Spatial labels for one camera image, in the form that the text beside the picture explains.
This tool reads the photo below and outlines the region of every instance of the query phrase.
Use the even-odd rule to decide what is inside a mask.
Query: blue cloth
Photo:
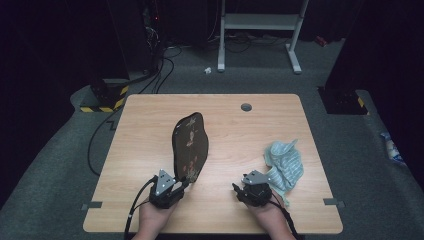
[[[296,182],[303,175],[303,165],[299,151],[294,147],[297,139],[291,143],[273,142],[265,149],[265,164],[271,169],[266,173],[270,178],[269,185],[284,200],[286,206],[289,201],[285,193],[292,190]]]

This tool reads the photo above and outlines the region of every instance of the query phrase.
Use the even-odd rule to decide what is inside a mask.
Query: table grommet hole
[[[252,110],[252,105],[250,105],[249,103],[243,103],[241,105],[241,110],[245,111],[245,112],[249,112]]]

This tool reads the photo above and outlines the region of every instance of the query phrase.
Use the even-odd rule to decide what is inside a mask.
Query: metal frame
[[[220,44],[218,52],[218,72],[225,71],[225,29],[267,29],[267,30],[292,30],[291,43],[286,44],[287,53],[295,74],[301,74],[299,61],[294,49],[299,37],[300,29],[305,18],[309,0],[303,0],[299,14],[274,15],[274,14],[226,14],[225,0],[222,0]]]

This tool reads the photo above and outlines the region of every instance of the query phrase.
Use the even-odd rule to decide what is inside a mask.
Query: human hand
[[[273,196],[271,197],[271,201],[277,204],[280,203],[281,207],[284,207],[283,199],[281,199],[281,197],[274,190],[272,190],[272,195]],[[295,239],[289,230],[286,218],[277,206],[271,203],[267,203],[262,207],[253,207],[247,204],[246,206],[253,214],[253,216],[255,216],[259,225],[268,232],[271,239]]]
[[[154,240],[166,226],[177,205],[178,202],[169,209],[160,209],[150,202],[142,204],[139,208],[138,232],[133,240]]]

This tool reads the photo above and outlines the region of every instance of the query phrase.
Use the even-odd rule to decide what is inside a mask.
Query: tabletop
[[[140,188],[160,169],[173,174],[171,135],[194,112],[204,118],[209,153],[163,233],[264,233],[232,183],[243,174],[266,173],[264,150],[273,141],[295,145],[304,174],[286,194],[298,233],[337,234],[343,229],[301,101],[294,94],[159,94],[128,97],[84,222],[87,232],[123,232]],[[140,202],[149,193],[147,188]],[[138,213],[130,231],[138,228]]]

